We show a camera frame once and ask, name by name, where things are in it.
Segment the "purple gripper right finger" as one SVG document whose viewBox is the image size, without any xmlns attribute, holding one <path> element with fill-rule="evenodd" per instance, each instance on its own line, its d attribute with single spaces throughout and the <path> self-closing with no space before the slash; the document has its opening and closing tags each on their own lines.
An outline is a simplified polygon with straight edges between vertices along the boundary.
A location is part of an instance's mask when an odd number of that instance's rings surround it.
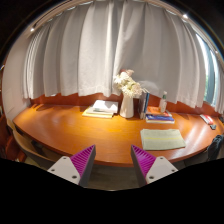
<svg viewBox="0 0 224 224">
<path fill-rule="evenodd" d="M 131 158 L 140 187 L 178 171 L 165 157 L 155 157 L 135 145 L 131 146 Z"/>
</svg>

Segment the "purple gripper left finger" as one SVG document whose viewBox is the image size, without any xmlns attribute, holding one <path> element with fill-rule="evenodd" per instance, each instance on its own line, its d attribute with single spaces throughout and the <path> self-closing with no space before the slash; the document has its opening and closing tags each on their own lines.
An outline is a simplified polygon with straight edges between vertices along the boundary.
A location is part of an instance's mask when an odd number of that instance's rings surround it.
<svg viewBox="0 0 224 224">
<path fill-rule="evenodd" d="M 82 187 L 88 185 L 92 171 L 96 147 L 89 146 L 71 157 L 62 156 L 48 171 Z"/>
</svg>

